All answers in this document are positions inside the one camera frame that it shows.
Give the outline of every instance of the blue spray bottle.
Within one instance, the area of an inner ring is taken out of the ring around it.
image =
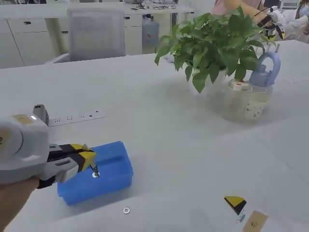
[[[278,76],[281,62],[278,54],[278,48],[275,52],[266,52],[258,60],[256,70],[252,72],[249,79],[253,90],[249,94],[245,105],[246,120],[256,120],[262,114],[264,108],[267,106],[269,99],[273,92],[273,85]],[[263,64],[266,58],[270,58],[273,62],[273,69],[266,71],[266,65]]]

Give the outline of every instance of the blue plastic box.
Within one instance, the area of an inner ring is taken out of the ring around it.
[[[94,178],[88,167],[66,183],[58,183],[58,196],[68,205],[131,186],[133,169],[122,142],[92,148],[100,177]]]

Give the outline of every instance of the white table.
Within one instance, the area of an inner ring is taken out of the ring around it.
[[[172,13],[191,13],[194,10],[184,5],[176,5],[173,9],[139,9],[132,10],[134,4],[124,2],[92,2],[92,3],[58,3],[58,4],[26,4],[26,5],[2,5],[0,7],[0,20],[10,19],[38,19],[44,18],[51,38],[51,42],[56,56],[67,53],[58,18],[67,16],[67,9],[70,7],[80,8],[107,8],[123,10],[125,15],[143,14],[172,14]]]
[[[164,61],[156,67],[154,55],[0,70],[1,116],[39,103],[51,116],[104,109],[107,118],[51,128],[51,143],[121,140],[134,169],[131,188],[74,207],[56,185],[37,190],[7,231],[226,232],[236,219],[226,195],[306,223],[309,110],[298,101],[309,82],[282,78],[306,73],[308,52],[307,44],[282,43],[271,107],[252,127],[213,114],[190,95],[184,73]]]

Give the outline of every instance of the jar lid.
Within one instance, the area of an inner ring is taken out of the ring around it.
[[[235,91],[243,91],[243,90],[248,90],[250,89],[250,84],[246,82],[240,82],[235,79],[230,81],[229,85],[233,90]]]

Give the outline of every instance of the metal washer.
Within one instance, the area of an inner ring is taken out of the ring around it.
[[[130,211],[131,211],[131,210],[130,210],[129,207],[125,207],[125,208],[123,209],[122,212],[123,212],[124,214],[128,214],[128,213],[130,213]]]
[[[93,178],[98,178],[98,176],[95,173],[92,173]]]

